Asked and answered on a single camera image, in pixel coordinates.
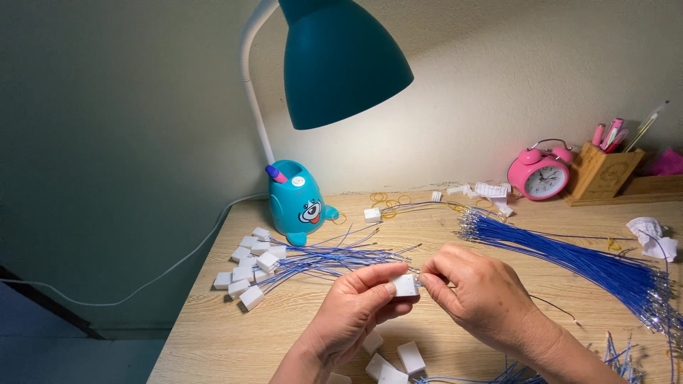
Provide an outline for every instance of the teal lamp shade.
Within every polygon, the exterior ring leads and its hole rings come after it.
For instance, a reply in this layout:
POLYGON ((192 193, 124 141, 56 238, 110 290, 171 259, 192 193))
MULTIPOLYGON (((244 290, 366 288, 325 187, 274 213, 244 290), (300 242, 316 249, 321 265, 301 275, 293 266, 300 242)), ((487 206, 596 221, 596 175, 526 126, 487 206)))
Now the teal lamp shade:
POLYGON ((351 0, 280 0, 289 32, 285 94, 295 129, 332 124, 413 82, 389 32, 351 0))

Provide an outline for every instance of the floor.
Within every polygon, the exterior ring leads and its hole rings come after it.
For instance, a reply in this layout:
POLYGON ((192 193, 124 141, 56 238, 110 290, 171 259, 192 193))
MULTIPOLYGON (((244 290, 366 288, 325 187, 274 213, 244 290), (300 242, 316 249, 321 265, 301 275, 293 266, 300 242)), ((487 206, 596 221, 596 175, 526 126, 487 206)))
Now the floor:
POLYGON ((0 383, 146 383, 164 340, 91 340, 0 283, 0 383))

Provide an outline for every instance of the right hand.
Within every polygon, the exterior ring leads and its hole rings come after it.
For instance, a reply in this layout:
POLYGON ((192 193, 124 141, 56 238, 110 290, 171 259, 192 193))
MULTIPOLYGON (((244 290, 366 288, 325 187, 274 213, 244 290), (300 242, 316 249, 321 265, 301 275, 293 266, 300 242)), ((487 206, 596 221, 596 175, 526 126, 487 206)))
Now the right hand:
POLYGON ((419 281, 458 325, 498 351, 532 358, 562 334, 511 266, 468 248, 444 245, 424 263, 419 281))

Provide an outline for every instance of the lamp base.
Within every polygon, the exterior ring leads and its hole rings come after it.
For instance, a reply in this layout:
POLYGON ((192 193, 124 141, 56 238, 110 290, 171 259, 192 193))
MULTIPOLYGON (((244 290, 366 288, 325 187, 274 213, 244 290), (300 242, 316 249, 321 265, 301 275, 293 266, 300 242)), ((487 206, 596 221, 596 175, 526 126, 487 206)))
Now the lamp base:
POLYGON ((278 160, 273 164, 288 180, 268 180, 270 213, 275 229, 287 236, 292 245, 306 245, 309 234, 322 227, 325 220, 339 217, 339 211, 325 205, 316 179, 296 161, 278 160))

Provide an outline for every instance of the clock face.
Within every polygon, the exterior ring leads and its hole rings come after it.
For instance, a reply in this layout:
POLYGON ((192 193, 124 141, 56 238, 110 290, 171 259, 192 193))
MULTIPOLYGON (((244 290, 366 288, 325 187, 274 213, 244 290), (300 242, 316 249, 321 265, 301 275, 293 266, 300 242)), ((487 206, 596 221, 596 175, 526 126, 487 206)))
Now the clock face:
POLYGON ((550 197, 559 192, 567 180, 560 167, 543 167, 533 172, 524 183, 525 192, 532 197, 550 197))

